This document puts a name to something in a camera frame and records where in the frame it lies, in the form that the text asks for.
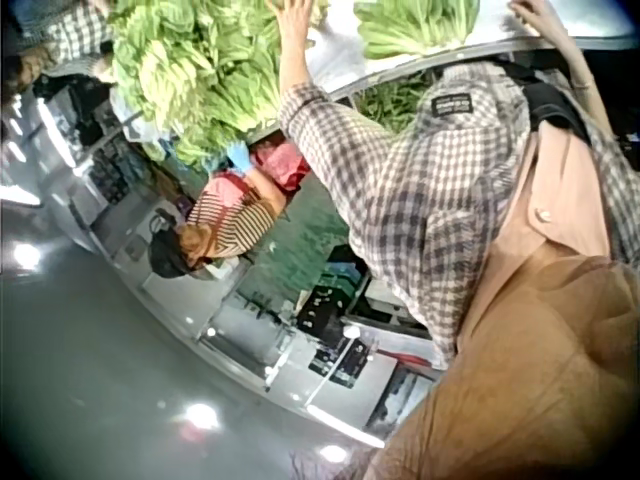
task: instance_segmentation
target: person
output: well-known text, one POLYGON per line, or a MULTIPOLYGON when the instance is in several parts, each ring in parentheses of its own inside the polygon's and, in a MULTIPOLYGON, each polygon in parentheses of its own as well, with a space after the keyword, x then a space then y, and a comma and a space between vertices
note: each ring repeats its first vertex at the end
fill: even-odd
POLYGON ((25 91, 40 75, 88 75, 108 80, 111 40, 107 0, 25 1, 15 6, 22 32, 11 39, 15 54, 3 57, 2 103, 25 91))
POLYGON ((495 60, 451 65, 394 137, 312 83, 311 3, 271 5, 281 126, 447 369, 386 447, 338 478, 566 478, 593 466, 640 399, 640 177, 582 52, 547 0, 514 0, 572 85, 495 60))
POLYGON ((229 146, 227 156, 235 171, 243 175, 246 185, 238 185, 235 175, 215 177, 205 187, 186 224, 176 223, 170 230, 155 232, 149 259, 158 275, 176 278, 196 272, 214 259, 242 255, 262 238, 284 210, 285 195, 253 165, 246 144, 229 146), (232 189, 230 195, 225 195, 225 186, 232 189))

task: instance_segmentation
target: green vegetable bundle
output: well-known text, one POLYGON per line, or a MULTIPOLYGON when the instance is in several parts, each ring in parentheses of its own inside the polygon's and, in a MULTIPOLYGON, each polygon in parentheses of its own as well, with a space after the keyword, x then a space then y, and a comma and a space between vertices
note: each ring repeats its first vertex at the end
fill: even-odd
POLYGON ((365 57, 427 55, 433 47, 463 44, 480 0, 356 0, 365 57))
POLYGON ((356 96, 356 108, 387 130, 400 133, 415 118, 420 99, 432 84, 428 73, 382 83, 356 96))
POLYGON ((183 162, 275 120, 280 38, 264 0, 118 0, 110 22, 125 98, 180 136, 183 162))

